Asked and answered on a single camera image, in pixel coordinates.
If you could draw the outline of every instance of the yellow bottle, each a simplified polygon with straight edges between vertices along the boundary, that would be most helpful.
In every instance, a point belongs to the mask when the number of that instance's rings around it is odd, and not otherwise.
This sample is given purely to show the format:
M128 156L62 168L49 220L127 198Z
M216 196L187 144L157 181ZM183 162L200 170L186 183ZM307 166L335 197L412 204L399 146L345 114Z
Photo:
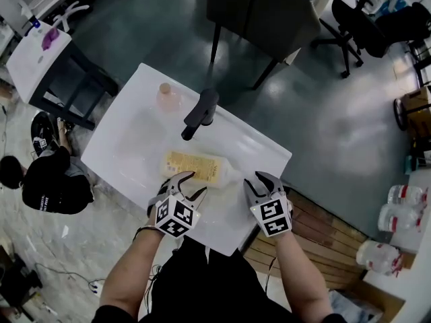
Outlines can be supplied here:
M226 158L216 155L171 150L166 153L161 165L161 173L165 177L172 177L183 171L194 171L196 174L190 181L218 189L242 178L242 174Z

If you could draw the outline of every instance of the gray concrete floor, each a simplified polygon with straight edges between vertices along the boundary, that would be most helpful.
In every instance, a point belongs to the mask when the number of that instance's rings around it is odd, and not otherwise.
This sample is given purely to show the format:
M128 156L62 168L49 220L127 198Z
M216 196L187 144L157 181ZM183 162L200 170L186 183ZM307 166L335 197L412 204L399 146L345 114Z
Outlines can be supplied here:
M278 65L253 91L271 59L222 30L210 65L214 24L205 8L206 0L97 0L73 37L122 82L145 63L197 92L216 87L221 106L293 153L282 176L287 183L375 236L388 189L407 181L407 135L397 129L391 104L414 89L415 79L396 78L400 48L383 59L363 54L360 69L352 59L345 80L339 48L305 48L291 67ZM330 10L323 18L336 25Z
M323 18L335 25L330 11ZM97 0L94 11L73 27L78 46L123 83L145 63L197 92L216 87L220 105L293 153L283 174L287 183L370 236L376 235L389 187L407 182L408 139L397 129L391 104L416 82L401 47L393 46L383 59L363 54L365 64L346 80L339 76L343 60L337 47L304 48L292 66L279 65L254 92L249 87L270 58L223 30L215 64L209 65L213 24L205 18L205 0ZM96 122L111 102L107 98L97 108ZM7 144L1 146L28 166L36 109L18 102L7 104L7 111ZM0 113L0 125L4 122ZM75 128L76 155L91 135ZM39 262L89 279L108 274L146 217L93 178L96 200L76 216L35 211L22 203L20 191L2 189L0 230L27 264ZM155 264L164 264L175 247L165 238ZM40 267L38 272L45 287L29 308L35 317L63 323L92 319L98 298L85 281ZM287 305L279 280L271 280L269 295Z

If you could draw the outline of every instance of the black faucet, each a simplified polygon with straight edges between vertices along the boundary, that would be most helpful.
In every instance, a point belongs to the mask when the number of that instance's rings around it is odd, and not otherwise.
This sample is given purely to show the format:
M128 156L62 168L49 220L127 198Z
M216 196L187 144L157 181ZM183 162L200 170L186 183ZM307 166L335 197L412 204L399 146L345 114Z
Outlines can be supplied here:
M193 137L201 124L209 126L213 122L218 99L218 93L214 89L205 89L201 92L198 103L184 119L187 127L181 133L181 137L185 141Z

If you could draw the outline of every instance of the black-and-white marker cube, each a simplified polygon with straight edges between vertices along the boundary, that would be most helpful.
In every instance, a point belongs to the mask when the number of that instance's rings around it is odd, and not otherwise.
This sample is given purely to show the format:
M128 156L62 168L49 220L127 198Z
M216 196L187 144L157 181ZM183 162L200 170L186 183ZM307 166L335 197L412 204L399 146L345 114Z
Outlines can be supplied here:
M285 217L273 220L269 223L265 223L265 229L268 236L280 234L281 232L289 231L289 225Z
M156 209L156 227L174 238L179 238L190 229L194 229L201 216L173 195L157 202Z
M175 238L181 237L189 229L173 219L169 219L166 223L159 227L165 234L170 234Z
M174 216L184 221L187 225L192 226L193 222L193 210L188 208L186 205L177 201L175 204Z
M271 201L261 205L262 220L272 219L283 215L283 207L280 200Z

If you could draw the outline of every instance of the person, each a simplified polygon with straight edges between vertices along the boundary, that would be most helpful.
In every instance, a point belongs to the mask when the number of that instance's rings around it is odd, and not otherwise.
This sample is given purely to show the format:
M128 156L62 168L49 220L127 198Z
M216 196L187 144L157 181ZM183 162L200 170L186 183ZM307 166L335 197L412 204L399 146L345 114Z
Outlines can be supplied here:
M71 157L65 123L57 121L60 148L45 149L28 169L12 155L0 160L0 182L22 189L23 202L39 211L76 214L93 202L92 188L79 160Z
M153 227L155 209L108 275L93 323L132 323L164 234ZM281 278L292 313L271 301L252 266L236 250L230 257L184 237L152 279L152 308L140 322L221 321L345 323L333 313L325 280L290 231L275 239Z

